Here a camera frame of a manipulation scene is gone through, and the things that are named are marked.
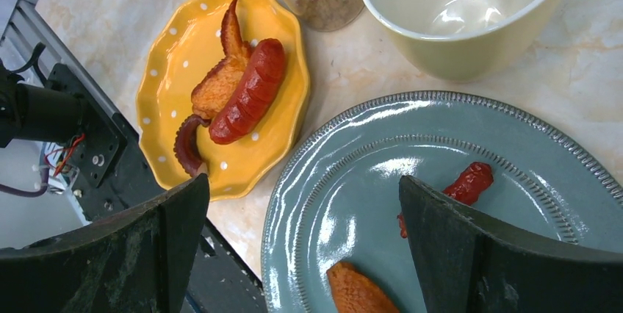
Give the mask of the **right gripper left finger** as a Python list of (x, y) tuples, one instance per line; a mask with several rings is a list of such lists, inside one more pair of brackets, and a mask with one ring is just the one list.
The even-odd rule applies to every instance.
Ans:
[(209, 204), (205, 175), (22, 249), (1, 250), (3, 312), (179, 312)]

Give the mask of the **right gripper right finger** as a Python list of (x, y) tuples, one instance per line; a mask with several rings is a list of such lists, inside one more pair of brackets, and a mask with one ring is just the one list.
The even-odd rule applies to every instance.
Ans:
[(622, 255), (498, 220), (413, 176), (399, 181), (428, 312), (620, 312)]

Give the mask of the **small red sausage piece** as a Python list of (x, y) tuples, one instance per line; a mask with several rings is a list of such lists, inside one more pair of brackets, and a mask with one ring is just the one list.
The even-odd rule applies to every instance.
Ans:
[(472, 206), (481, 194), (494, 183), (493, 169), (485, 162), (472, 162), (441, 194), (467, 206)]

